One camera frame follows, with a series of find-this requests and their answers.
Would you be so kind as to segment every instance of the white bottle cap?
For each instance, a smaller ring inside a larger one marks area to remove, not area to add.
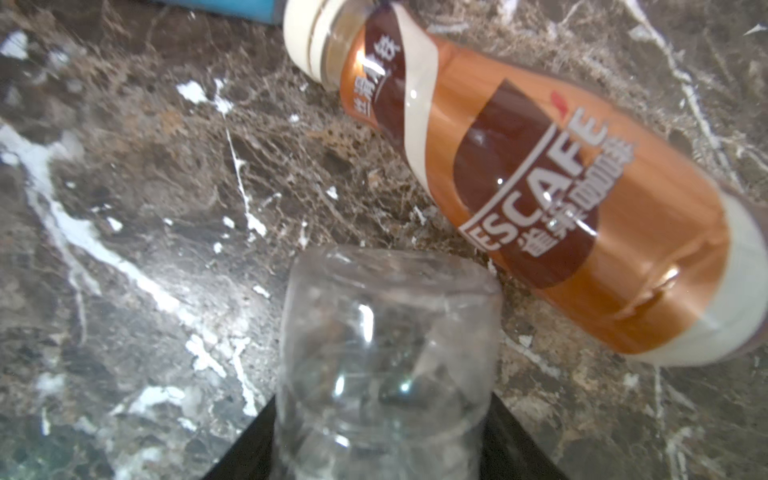
[[[346,0],[288,0],[283,39],[293,63],[313,80],[323,81],[323,50],[333,21]]]

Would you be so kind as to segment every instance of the transparent bottle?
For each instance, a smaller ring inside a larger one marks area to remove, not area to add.
[[[501,289],[438,253],[321,247],[290,274],[270,478],[475,480]]]
[[[288,0],[283,32],[468,241],[616,352],[693,366],[768,339],[768,207],[610,102],[401,2]]]

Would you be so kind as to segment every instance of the blue object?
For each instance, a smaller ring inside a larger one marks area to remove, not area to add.
[[[160,0],[222,15],[234,15],[256,22],[278,25],[283,22],[286,0]]]

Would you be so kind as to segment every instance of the brown marble countertop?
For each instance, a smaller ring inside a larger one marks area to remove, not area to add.
[[[766,0],[412,7],[456,41],[594,86],[768,200]],[[278,28],[4,0],[0,40],[0,477],[205,473],[274,389],[308,245],[487,263],[382,137],[290,64]],[[572,479],[768,477],[768,350],[627,362],[499,279],[497,392]]]

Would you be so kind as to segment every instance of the bottle label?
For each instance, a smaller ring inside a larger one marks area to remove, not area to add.
[[[347,112],[464,237],[613,349],[670,342],[722,290],[738,237],[723,193],[597,95],[428,35],[397,3],[352,52]]]

